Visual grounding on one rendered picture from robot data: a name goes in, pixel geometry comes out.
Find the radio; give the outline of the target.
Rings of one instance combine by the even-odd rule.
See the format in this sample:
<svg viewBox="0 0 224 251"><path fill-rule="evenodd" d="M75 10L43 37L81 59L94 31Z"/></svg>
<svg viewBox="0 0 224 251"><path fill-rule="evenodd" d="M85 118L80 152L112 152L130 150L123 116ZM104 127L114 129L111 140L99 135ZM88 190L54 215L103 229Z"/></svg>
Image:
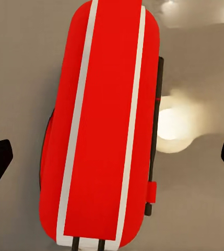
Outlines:
<svg viewBox="0 0 224 251"><path fill-rule="evenodd" d="M117 251L151 216L164 58L142 0L91 0L68 32L39 169L39 217L72 251Z"/></svg>

